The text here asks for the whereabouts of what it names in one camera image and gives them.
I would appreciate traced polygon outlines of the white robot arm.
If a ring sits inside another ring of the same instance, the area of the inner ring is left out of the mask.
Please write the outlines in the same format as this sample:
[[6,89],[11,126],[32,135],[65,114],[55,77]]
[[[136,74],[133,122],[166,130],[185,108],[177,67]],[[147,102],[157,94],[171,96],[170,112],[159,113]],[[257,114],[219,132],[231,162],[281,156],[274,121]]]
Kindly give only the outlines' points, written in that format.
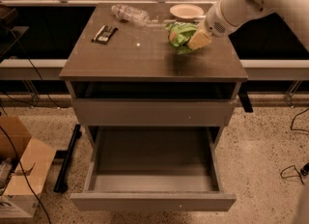
[[309,0],[219,0],[207,11],[197,31],[187,43],[196,50],[236,32],[244,23],[278,14],[309,50]]

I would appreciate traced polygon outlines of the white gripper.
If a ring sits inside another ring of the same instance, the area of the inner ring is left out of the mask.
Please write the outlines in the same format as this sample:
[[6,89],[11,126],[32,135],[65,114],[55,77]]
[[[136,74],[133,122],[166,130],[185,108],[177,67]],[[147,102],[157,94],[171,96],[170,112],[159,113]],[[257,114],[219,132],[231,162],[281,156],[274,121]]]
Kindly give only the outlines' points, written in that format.
[[223,38],[232,33],[231,24],[225,19],[221,11],[221,3],[222,1],[219,0],[212,5],[207,11],[205,18],[198,24],[199,31],[195,32],[187,43],[191,50],[209,45],[211,43],[211,36]]

